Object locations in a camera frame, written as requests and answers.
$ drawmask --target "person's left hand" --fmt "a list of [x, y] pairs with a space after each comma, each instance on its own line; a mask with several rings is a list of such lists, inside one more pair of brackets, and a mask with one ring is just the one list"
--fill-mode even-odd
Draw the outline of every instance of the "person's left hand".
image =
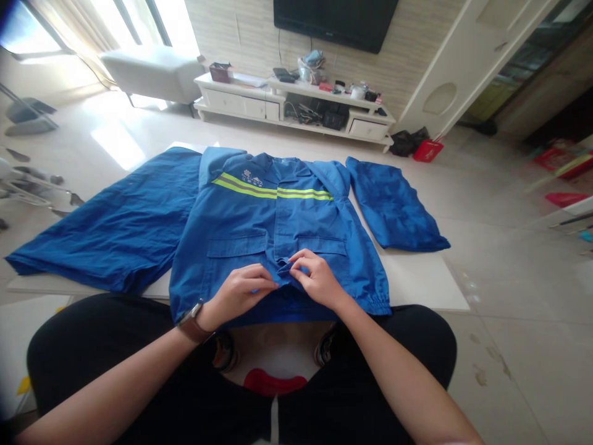
[[235, 269], [212, 300], [204, 304], [196, 321], [203, 330], [213, 332], [220, 325], [243, 315], [275, 289], [278, 289], [278, 283], [261, 264]]

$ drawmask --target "printed logo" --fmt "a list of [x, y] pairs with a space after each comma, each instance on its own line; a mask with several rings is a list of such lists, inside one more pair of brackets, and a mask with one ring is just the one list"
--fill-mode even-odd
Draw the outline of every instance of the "printed logo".
[[257, 187], [263, 187], [264, 183], [258, 177], [252, 177], [251, 172], [249, 170], [243, 170], [243, 175], [241, 176], [245, 182], [249, 184], [253, 184]]

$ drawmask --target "tv stand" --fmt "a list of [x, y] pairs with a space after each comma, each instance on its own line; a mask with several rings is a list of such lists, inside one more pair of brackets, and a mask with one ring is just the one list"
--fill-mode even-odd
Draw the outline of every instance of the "tv stand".
[[[194, 82], [200, 86], [202, 92], [202, 97], [196, 101], [194, 107], [203, 121], [208, 118], [208, 113], [212, 112], [373, 142], [383, 146], [383, 153], [393, 145], [390, 133], [395, 127], [395, 119], [385, 105], [352, 99], [350, 95], [343, 93], [334, 95], [320, 90], [318, 86], [299, 80], [295, 83], [284, 83], [269, 79], [267, 86], [256, 88], [254, 84], [257, 85], [259, 82], [263, 85], [266, 79], [235, 74], [232, 83], [222, 83], [214, 82], [210, 73], [206, 73], [194, 79]], [[301, 124], [294, 117], [284, 116], [284, 106], [289, 93], [349, 105], [350, 112], [346, 126], [340, 130], [334, 130], [323, 127], [321, 124]], [[387, 115], [381, 116], [377, 112], [379, 108], [382, 108]]]

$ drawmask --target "red object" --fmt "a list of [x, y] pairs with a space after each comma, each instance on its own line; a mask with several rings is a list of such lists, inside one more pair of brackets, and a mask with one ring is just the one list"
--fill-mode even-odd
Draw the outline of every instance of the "red object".
[[329, 91], [331, 93], [334, 90], [334, 86], [330, 85], [329, 83], [321, 82], [319, 84], [319, 89], [323, 91]]
[[209, 66], [209, 68], [210, 76], [212, 76], [213, 81], [230, 83], [230, 79], [232, 78], [232, 73], [229, 75], [229, 68], [231, 68], [230, 64], [220, 64], [218, 62], [214, 62]]
[[263, 369], [255, 368], [249, 371], [243, 386], [260, 396], [274, 397], [301, 389], [307, 384], [305, 377], [297, 376], [292, 379], [278, 379], [268, 375]]
[[414, 153], [415, 161], [419, 162], [432, 162], [434, 158], [437, 157], [437, 154], [443, 149], [444, 145], [439, 142], [439, 139], [436, 141], [432, 141], [430, 139], [426, 139], [422, 141], [422, 144]]
[[573, 179], [573, 178], [580, 176], [581, 174], [584, 174], [587, 171], [589, 171], [591, 169], [591, 167], [593, 166], [593, 151], [590, 151], [588, 153], [588, 155], [591, 156], [590, 159], [588, 159], [587, 161], [581, 162], [580, 164], [571, 168], [569, 171], [567, 171], [560, 177], [562, 179]]
[[533, 161], [540, 164], [548, 171], [554, 171], [575, 159], [576, 156], [572, 153], [568, 153], [557, 147], [551, 147], [538, 157], [534, 158]]
[[585, 193], [548, 193], [545, 198], [552, 204], [556, 204], [560, 208], [568, 207], [576, 204], [583, 199], [589, 198], [591, 195]]

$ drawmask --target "brown watch strap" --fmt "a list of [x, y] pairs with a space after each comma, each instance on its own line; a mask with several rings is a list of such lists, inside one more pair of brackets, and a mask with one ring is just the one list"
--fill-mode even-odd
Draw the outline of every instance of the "brown watch strap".
[[199, 344], [202, 344], [214, 334], [213, 332], [203, 330], [192, 316], [179, 324], [179, 329], [181, 329], [181, 332], [183, 332], [190, 340]]

